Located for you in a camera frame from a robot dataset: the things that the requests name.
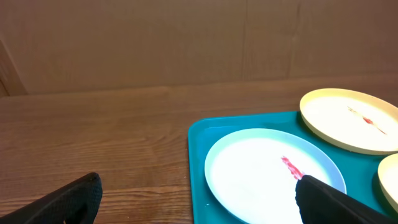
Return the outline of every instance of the tabletop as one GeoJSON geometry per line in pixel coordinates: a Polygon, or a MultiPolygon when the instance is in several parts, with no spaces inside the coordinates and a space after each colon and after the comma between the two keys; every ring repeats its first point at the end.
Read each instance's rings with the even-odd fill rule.
{"type": "Polygon", "coordinates": [[[95,223],[192,223],[187,131],[195,121],[298,110],[317,88],[398,105],[398,75],[0,98],[0,216],[89,173],[103,198],[95,223]]]}

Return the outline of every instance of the yellow plate rim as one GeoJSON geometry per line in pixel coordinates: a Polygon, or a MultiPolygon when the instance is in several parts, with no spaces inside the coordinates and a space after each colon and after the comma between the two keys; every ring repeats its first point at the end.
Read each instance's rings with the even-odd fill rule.
{"type": "Polygon", "coordinates": [[[396,164],[396,163],[398,163],[398,154],[387,156],[380,162],[379,167],[377,169],[377,174],[380,180],[381,191],[383,192],[384,196],[386,197],[390,205],[394,208],[394,210],[398,212],[398,198],[394,199],[391,196],[391,193],[386,189],[386,186],[384,186],[383,184],[384,173],[386,172],[386,170],[388,170],[388,168],[390,168],[391,164],[396,164]]]}
{"type": "Polygon", "coordinates": [[[308,128],[311,129],[317,136],[321,137],[323,140],[334,144],[342,149],[346,149],[352,152],[357,152],[357,153],[362,153],[362,154],[368,154],[368,155],[387,155],[387,154],[393,154],[398,151],[396,149],[395,151],[382,151],[382,150],[372,150],[372,149],[366,149],[366,148],[361,148],[357,146],[352,146],[350,144],[347,144],[345,142],[341,142],[337,139],[334,139],[327,134],[319,131],[313,124],[311,124],[305,113],[303,113],[303,109],[305,105],[313,100],[314,98],[318,97],[323,97],[323,96],[343,96],[343,97],[348,97],[352,98],[355,100],[359,100],[362,102],[365,102],[369,105],[372,105],[379,110],[383,111],[384,113],[388,114],[391,118],[393,118],[395,121],[398,123],[398,108],[382,99],[379,99],[375,96],[368,95],[366,93],[361,93],[358,91],[353,91],[353,90],[345,90],[341,88],[322,88],[318,90],[313,90],[307,94],[305,94],[301,100],[300,100],[300,111],[302,118],[304,120],[304,123],[308,126],[308,128]]]}

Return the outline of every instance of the blue tray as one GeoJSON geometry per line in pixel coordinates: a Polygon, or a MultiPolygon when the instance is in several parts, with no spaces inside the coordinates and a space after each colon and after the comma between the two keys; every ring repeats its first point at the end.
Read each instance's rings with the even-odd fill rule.
{"type": "Polygon", "coordinates": [[[208,118],[197,121],[188,131],[188,153],[192,188],[193,219],[202,223],[241,223],[215,199],[205,179],[208,151],[223,136],[247,128],[270,128],[306,139],[325,152],[340,169],[347,194],[367,206],[398,220],[398,214],[381,192],[377,167],[385,156],[349,152],[317,137],[301,119],[300,112],[208,118]]]}

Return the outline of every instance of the plate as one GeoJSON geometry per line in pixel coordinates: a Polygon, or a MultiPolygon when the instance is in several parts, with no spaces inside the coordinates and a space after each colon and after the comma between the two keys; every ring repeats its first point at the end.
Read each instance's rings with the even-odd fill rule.
{"type": "Polygon", "coordinates": [[[398,212],[398,154],[384,158],[379,164],[377,174],[383,194],[395,211],[398,212]]]}
{"type": "Polygon", "coordinates": [[[320,89],[301,99],[300,110],[316,135],[340,148],[370,155],[398,151],[398,108],[379,98],[320,89]]]}
{"type": "Polygon", "coordinates": [[[211,192],[245,223],[302,223],[295,186],[304,174],[346,193],[343,176],[324,152],[283,131],[254,128],[228,134],[205,161],[211,192]]]}

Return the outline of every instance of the red stain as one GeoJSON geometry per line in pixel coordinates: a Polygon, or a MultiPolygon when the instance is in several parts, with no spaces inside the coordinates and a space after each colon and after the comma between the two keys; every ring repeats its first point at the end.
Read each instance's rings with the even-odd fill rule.
{"type": "Polygon", "coordinates": [[[301,180],[301,178],[305,175],[304,172],[300,172],[299,169],[295,167],[285,156],[283,156],[281,159],[282,162],[287,165],[287,168],[290,170],[290,173],[293,175],[293,177],[296,180],[301,180]]]}
{"type": "Polygon", "coordinates": [[[356,115],[358,115],[358,116],[361,116],[362,119],[363,119],[366,123],[368,123],[368,124],[370,124],[370,125],[373,125],[373,126],[374,126],[375,128],[377,128],[381,133],[386,134],[386,133],[385,133],[384,131],[382,131],[375,123],[373,123],[373,121],[372,121],[371,119],[364,117],[363,115],[359,114],[358,112],[356,112],[355,110],[353,110],[353,109],[350,108],[350,107],[348,107],[348,110],[351,111],[351,112],[353,112],[354,114],[356,114],[356,115]]]}

